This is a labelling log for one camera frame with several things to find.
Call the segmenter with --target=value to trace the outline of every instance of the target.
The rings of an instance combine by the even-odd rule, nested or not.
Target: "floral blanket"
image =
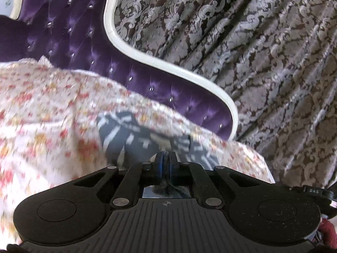
[[[189,135],[221,165],[274,182],[256,152],[112,80],[47,61],[8,63],[0,66],[0,248],[20,242],[12,216],[23,199],[107,165],[97,115],[122,111],[166,136]]]

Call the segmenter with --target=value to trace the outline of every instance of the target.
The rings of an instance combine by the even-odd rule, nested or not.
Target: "black plastic mount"
[[[141,199],[144,187],[163,180],[187,187],[191,199]],[[307,252],[320,220],[304,193],[223,166],[178,163],[174,152],[127,171],[109,166],[35,194],[14,212],[31,253]],[[143,233],[153,237],[144,241]]]

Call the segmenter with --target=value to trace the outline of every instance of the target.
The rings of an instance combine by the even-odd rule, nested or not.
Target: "ridged plastic surface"
[[[31,253],[305,253],[313,248],[310,242],[287,247],[253,242],[221,211],[204,209],[196,199],[140,199],[133,208],[112,212],[86,240],[60,247],[24,242],[22,247]]]

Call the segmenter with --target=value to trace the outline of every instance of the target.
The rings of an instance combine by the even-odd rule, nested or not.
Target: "tufted velvet upholstery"
[[[39,59],[109,77],[228,139],[229,108],[208,90],[117,50],[103,26],[106,0],[23,0],[18,20],[0,16],[0,61]]]

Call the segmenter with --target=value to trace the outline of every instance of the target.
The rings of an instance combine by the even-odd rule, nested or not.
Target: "gray patterned curtain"
[[[119,0],[120,36],[222,87],[276,180],[336,181],[337,0]]]

